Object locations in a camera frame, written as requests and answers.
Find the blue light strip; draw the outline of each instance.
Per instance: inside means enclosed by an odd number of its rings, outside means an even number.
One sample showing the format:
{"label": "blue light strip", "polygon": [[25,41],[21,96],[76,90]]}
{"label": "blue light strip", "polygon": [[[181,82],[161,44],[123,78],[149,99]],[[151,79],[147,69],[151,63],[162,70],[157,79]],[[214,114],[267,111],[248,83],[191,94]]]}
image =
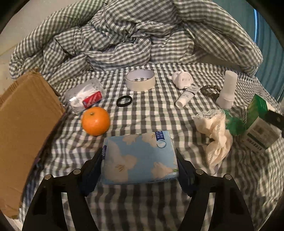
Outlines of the blue light strip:
{"label": "blue light strip", "polygon": [[254,18],[255,18],[255,35],[254,35],[254,42],[256,44],[258,44],[258,12],[256,9],[253,10],[254,11]]}

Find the white plush toy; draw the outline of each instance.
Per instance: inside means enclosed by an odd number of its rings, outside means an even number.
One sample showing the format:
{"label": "white plush toy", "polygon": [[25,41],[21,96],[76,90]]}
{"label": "white plush toy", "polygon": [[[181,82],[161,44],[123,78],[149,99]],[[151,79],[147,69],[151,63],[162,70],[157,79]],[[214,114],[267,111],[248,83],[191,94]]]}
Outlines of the white plush toy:
{"label": "white plush toy", "polygon": [[171,79],[178,89],[188,88],[193,83],[191,74],[183,70],[174,72],[168,79]]}

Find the blue label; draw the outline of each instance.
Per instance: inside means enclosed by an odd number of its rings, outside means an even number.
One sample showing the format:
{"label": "blue label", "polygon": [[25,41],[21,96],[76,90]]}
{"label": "blue label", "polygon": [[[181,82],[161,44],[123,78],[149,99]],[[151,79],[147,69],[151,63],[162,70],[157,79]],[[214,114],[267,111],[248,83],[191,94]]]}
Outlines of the blue label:
{"label": "blue label", "polygon": [[107,147],[107,146],[104,145],[104,146],[103,146],[103,150],[102,150],[102,159],[103,159],[103,160],[105,159],[105,155],[106,155],[106,151],[107,151],[107,150],[106,150],[106,147]]}
{"label": "blue label", "polygon": [[157,141],[158,141],[158,140],[165,140],[165,137],[164,137],[164,134],[163,134],[162,131],[156,131],[156,132],[155,132],[155,135],[156,135]]}

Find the brown cardboard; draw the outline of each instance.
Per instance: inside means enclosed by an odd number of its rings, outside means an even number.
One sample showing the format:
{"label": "brown cardboard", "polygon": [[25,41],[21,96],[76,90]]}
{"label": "brown cardboard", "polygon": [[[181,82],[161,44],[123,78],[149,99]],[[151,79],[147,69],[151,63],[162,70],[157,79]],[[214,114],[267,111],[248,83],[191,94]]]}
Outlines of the brown cardboard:
{"label": "brown cardboard", "polygon": [[40,73],[28,72],[0,96],[0,210],[18,215],[29,172],[64,108]]}

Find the blue tissue package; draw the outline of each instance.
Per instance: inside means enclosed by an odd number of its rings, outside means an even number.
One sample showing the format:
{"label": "blue tissue package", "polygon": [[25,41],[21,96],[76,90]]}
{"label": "blue tissue package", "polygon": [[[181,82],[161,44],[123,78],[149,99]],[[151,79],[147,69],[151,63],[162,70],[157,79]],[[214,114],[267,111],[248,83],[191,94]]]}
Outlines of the blue tissue package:
{"label": "blue tissue package", "polygon": [[178,177],[175,148],[168,131],[105,138],[103,184],[135,184]]}

